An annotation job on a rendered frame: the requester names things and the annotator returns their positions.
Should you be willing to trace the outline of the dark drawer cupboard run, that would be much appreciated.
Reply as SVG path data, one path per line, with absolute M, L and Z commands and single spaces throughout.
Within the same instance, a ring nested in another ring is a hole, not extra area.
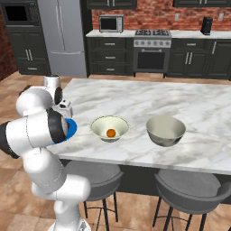
M 88 37 L 91 74 L 132 76 L 134 39 L 128 37 Z

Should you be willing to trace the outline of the grey metal bowl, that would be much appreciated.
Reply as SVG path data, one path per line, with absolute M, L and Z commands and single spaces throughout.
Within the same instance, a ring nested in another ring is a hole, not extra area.
M 162 147 L 177 144 L 186 132 L 186 126 L 180 120 L 168 115 L 155 115 L 146 123 L 150 139 Z

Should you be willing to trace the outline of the cream bowl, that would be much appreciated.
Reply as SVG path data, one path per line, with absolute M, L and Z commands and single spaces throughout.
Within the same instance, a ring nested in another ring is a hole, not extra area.
M 125 135 L 130 125 L 128 122 L 119 115 L 102 115 L 96 118 L 89 126 L 91 132 L 99 137 L 102 141 L 113 143 L 118 141 L 123 135 Z M 106 135 L 108 129 L 115 129 L 115 137 L 109 138 Z

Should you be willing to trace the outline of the dark wall cupboard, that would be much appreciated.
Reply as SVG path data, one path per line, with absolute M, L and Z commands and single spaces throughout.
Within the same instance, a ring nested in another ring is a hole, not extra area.
M 231 0 L 173 0 L 173 7 L 231 7 Z
M 87 0 L 88 9 L 135 9 L 137 0 Z

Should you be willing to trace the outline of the silver fridge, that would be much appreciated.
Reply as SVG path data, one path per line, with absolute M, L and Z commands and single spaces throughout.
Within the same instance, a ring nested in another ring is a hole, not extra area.
M 79 0 L 38 0 L 51 73 L 87 76 Z

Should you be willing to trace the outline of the dark kitchen island base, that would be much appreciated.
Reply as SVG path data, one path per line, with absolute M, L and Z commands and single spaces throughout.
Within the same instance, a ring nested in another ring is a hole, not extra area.
M 159 170 L 140 166 L 120 165 L 124 173 L 118 192 L 158 196 L 154 174 Z

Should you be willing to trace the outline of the grey bar stool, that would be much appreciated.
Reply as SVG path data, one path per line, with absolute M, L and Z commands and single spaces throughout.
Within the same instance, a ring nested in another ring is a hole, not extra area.
M 89 209 L 98 209 L 104 212 L 106 231 L 109 230 L 108 214 L 111 209 L 106 205 L 106 199 L 114 196 L 115 221 L 118 221 L 116 191 L 121 183 L 123 172 L 117 164 L 99 162 L 79 162 L 71 161 L 66 165 L 67 173 L 77 174 L 88 178 L 91 185 L 91 193 L 83 202 L 85 216 L 88 217 Z
M 160 169 L 154 177 L 159 199 L 152 226 L 159 218 L 162 200 L 170 206 L 163 231 L 167 231 L 169 223 L 173 223 L 171 214 L 174 209 L 189 214 L 185 231 L 189 230 L 192 216 L 201 215 L 199 231 L 203 231 L 207 213 L 231 195 L 231 182 L 220 184 L 212 173 Z

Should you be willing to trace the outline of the dark tall cupboard run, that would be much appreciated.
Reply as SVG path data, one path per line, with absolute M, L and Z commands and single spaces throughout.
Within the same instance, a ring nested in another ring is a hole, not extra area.
M 45 40 L 40 27 L 6 27 L 19 73 L 46 76 L 51 74 Z

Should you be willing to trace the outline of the blue plate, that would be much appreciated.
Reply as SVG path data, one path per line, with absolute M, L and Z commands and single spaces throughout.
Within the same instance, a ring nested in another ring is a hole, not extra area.
M 64 137 L 61 138 L 58 143 L 62 143 L 67 141 L 69 138 L 71 138 L 78 130 L 78 125 L 76 122 L 71 118 L 65 119 L 67 129 L 64 132 Z

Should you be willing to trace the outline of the silver microwave oven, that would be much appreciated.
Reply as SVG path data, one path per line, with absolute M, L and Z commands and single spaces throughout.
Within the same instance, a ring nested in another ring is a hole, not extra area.
M 102 14 L 99 16 L 100 32 L 124 31 L 124 16 L 122 14 Z

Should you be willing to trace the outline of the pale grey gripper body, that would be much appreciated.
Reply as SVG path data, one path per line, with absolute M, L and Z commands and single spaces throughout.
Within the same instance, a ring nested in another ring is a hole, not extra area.
M 59 112 L 62 114 L 62 116 L 64 118 L 72 118 L 73 117 L 72 106 L 60 105 L 59 106 Z

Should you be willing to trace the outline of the black built-in wall oven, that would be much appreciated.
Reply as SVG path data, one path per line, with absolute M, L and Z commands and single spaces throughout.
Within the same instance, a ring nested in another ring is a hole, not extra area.
M 36 0 L 0 0 L 7 26 L 40 26 L 41 20 Z

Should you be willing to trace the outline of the black coffee machine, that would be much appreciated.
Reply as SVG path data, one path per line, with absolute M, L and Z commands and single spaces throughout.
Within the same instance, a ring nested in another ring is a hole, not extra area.
M 212 18 L 212 17 L 205 16 L 205 17 L 203 18 L 203 22 L 202 22 L 200 31 L 201 31 L 204 35 L 210 35 L 212 23 L 213 23 L 213 18 Z

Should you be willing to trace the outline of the silver range with hob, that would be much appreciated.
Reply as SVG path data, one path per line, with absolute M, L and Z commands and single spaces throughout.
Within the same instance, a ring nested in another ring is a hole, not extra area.
M 137 30 L 134 34 L 134 72 L 166 73 L 170 51 L 170 31 Z

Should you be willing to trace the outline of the dark door cupboard run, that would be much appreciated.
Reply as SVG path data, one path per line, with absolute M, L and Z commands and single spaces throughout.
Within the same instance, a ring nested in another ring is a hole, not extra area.
M 174 38 L 166 77 L 231 81 L 231 39 Z

